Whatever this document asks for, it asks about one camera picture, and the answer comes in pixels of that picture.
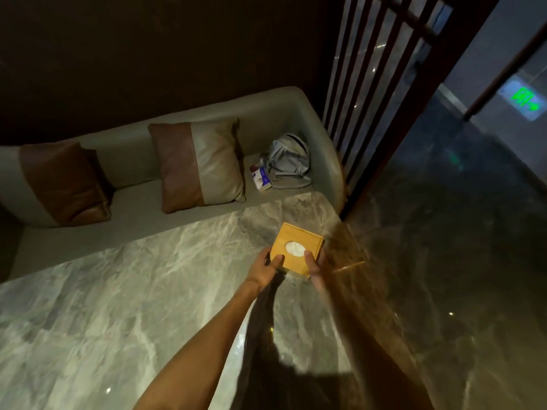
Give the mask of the yellow wooden tissue box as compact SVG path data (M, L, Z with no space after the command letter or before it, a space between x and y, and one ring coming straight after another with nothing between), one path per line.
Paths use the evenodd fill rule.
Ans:
M305 252L311 252L314 260L318 260L323 245L323 236L283 222L272 245L270 258L282 255L282 270L301 278L308 278L310 271L305 262Z

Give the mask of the brown and grey cushion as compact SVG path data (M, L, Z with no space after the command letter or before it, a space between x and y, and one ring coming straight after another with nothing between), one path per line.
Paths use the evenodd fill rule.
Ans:
M77 142L23 145L23 175L53 227L77 227L111 219L114 187L96 150Z

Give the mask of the grey leather sofa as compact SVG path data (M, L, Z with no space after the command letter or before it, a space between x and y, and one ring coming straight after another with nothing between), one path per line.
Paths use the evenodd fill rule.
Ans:
M251 166L286 134L304 143L308 180L256 191ZM341 213L345 188L329 134L297 87L53 143L0 145L0 282L312 190Z

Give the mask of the person's left hand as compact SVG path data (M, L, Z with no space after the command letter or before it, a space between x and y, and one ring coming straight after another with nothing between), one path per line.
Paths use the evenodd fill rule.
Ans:
M266 247L257 255L244 280L244 285L251 289L251 293L255 297L270 284L276 274L268 270L270 249Z

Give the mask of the green exit sign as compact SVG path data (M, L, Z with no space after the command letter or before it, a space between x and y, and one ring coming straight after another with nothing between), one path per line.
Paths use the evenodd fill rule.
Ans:
M537 120L547 111L547 98L517 74L502 84L497 95L529 122Z

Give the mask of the person's left forearm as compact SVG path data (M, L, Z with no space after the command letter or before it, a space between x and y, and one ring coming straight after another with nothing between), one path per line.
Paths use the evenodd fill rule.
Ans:
M133 410L207 410L229 351L261 290L246 279L229 302L159 372Z

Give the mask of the grey backpack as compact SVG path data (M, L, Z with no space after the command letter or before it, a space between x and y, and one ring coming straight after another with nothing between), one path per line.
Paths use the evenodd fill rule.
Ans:
M293 133L275 139L263 164L272 187L278 190L305 188L311 185L310 155L307 142Z

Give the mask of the person's right hand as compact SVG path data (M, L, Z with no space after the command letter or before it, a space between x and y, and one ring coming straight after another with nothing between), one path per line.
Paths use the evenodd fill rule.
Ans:
M310 274L311 282L318 292L328 294L332 286L332 265L324 249L321 250L316 261L319 265L319 274Z

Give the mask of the brown and beige cushion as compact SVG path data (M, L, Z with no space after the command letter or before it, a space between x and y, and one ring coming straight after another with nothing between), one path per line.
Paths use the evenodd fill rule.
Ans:
M246 201L236 151L239 128L237 117L148 125L160 166L164 213Z

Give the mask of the person's right forearm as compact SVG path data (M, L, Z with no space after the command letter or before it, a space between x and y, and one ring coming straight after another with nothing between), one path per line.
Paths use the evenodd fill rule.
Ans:
M414 383L366 330L333 283L311 277L328 304L368 410L434 410L427 391Z

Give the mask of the dark wooden slatted screen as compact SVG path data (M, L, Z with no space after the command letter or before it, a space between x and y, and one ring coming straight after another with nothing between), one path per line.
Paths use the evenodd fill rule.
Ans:
M340 218L385 169L500 0L346 0L323 123Z

